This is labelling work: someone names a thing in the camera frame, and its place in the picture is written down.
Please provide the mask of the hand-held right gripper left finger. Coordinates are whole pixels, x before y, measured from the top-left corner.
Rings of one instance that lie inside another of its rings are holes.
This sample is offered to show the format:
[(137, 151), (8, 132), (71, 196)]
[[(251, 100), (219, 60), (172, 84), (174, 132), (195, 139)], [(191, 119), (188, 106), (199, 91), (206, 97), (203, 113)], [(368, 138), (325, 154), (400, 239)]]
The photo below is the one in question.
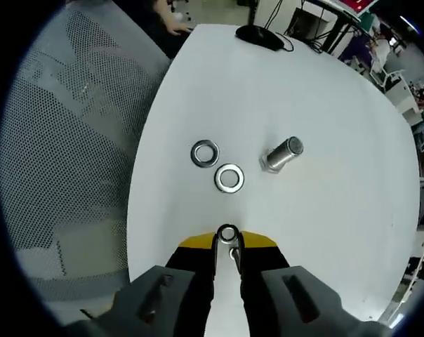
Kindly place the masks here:
[(217, 245), (214, 232), (189, 237), (164, 266), (151, 267), (120, 290), (112, 306), (112, 335), (203, 336)]

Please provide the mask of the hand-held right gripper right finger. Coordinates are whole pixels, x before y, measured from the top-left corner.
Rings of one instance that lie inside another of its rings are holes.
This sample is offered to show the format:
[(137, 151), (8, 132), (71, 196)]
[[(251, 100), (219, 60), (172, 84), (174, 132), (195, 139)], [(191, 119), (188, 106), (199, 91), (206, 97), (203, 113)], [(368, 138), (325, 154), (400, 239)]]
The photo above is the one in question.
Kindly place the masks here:
[(277, 244), (239, 233), (240, 294), (251, 336), (390, 336), (374, 321), (343, 309), (337, 292), (301, 266), (291, 266)]

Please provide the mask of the person's left hand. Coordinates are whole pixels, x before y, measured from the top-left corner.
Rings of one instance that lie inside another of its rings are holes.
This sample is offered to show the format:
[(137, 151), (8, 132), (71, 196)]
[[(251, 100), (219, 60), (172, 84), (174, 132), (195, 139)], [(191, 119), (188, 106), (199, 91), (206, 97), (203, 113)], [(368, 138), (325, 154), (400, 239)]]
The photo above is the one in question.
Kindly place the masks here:
[(167, 31), (175, 36), (181, 32), (190, 33), (192, 30), (183, 22), (179, 21), (174, 14), (169, 13), (169, 16), (163, 19)]

